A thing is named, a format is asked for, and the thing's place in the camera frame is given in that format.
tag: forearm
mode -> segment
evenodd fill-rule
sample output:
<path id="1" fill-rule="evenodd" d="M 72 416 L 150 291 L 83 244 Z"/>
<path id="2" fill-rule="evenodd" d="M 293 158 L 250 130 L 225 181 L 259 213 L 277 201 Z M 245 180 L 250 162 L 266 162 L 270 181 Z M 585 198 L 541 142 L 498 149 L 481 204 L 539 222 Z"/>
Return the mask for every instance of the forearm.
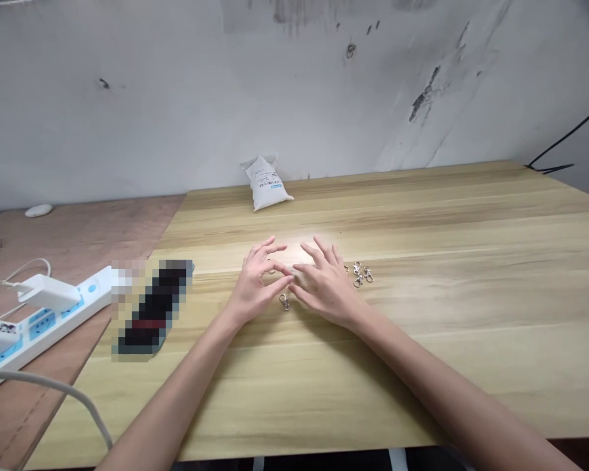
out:
<path id="1" fill-rule="evenodd" d="M 352 330 L 404 381 L 478 469 L 579 469 L 385 316 L 371 309 L 359 319 Z"/>
<path id="2" fill-rule="evenodd" d="M 238 329 L 226 313 L 217 316 L 96 469 L 169 470 Z"/>

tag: power strip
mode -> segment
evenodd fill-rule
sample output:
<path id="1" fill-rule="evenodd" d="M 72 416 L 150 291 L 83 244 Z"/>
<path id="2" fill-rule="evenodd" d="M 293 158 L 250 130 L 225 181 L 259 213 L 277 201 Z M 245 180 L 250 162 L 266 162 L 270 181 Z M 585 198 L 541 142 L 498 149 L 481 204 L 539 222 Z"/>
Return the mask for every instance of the power strip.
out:
<path id="1" fill-rule="evenodd" d="M 114 279 L 117 276 L 107 266 L 77 285 L 80 302 L 76 306 L 64 312 L 40 309 L 18 322 L 18 341 L 0 353 L 0 370 L 19 370 L 110 304 Z"/>

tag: white computer mouse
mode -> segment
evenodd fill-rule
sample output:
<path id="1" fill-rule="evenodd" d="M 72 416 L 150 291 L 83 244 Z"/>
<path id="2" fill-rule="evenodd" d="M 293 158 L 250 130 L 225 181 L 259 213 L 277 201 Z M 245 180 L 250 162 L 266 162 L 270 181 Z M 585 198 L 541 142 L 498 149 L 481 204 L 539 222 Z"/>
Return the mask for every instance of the white computer mouse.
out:
<path id="1" fill-rule="evenodd" d="M 24 213 L 24 215 L 26 217 L 40 217 L 40 216 L 47 215 L 51 211 L 52 211 L 52 206 L 50 206 L 50 205 L 39 205 L 39 206 L 33 206 L 31 209 L 27 210 Z"/>

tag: white sealed package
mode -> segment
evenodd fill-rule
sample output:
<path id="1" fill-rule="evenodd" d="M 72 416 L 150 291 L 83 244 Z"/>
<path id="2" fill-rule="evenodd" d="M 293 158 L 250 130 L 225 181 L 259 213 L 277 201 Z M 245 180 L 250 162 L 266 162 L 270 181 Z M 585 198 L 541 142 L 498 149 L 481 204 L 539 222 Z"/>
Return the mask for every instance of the white sealed package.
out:
<path id="1" fill-rule="evenodd" d="M 255 210 L 294 198 L 286 193 L 277 174 L 277 156 L 257 156 L 240 164 L 251 180 Z"/>

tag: gray cable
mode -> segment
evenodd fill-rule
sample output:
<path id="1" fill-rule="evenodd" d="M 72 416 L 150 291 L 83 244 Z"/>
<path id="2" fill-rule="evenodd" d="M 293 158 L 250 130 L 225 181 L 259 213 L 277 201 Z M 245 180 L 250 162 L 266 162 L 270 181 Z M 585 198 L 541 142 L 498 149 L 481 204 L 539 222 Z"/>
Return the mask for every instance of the gray cable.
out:
<path id="1" fill-rule="evenodd" d="M 85 406 L 87 408 L 87 410 L 90 412 L 90 414 L 92 415 L 92 418 L 94 419 L 94 422 L 96 423 L 96 426 L 98 427 L 98 430 L 100 430 L 100 433 L 102 434 L 103 439 L 105 440 L 105 444 L 107 445 L 107 449 L 111 449 L 111 447 L 113 447 L 113 441 L 111 439 L 111 435 L 109 434 L 107 427 L 105 427 L 103 419 L 100 418 L 98 410 L 96 410 L 96 406 L 94 405 L 94 403 L 92 402 L 91 399 L 89 399 L 85 394 L 80 392 L 78 389 L 73 388 L 72 386 L 67 385 L 65 383 L 60 383 L 59 381 L 55 381 L 54 379 L 50 379 L 50 378 L 43 377 L 43 376 L 36 375 L 36 374 L 32 374 L 32 373 L 25 373 L 25 372 L 0 371 L 0 379 L 13 379 L 15 381 L 24 381 L 26 383 L 33 383 L 33 384 L 45 386 L 45 387 L 48 387 L 51 389 L 56 389 L 57 391 L 61 391 L 62 393 L 72 396 L 74 399 L 81 402 L 83 404 L 83 406 Z M 9 471 L 9 470 L 5 470 L 4 468 L 0 468 L 0 471 Z"/>

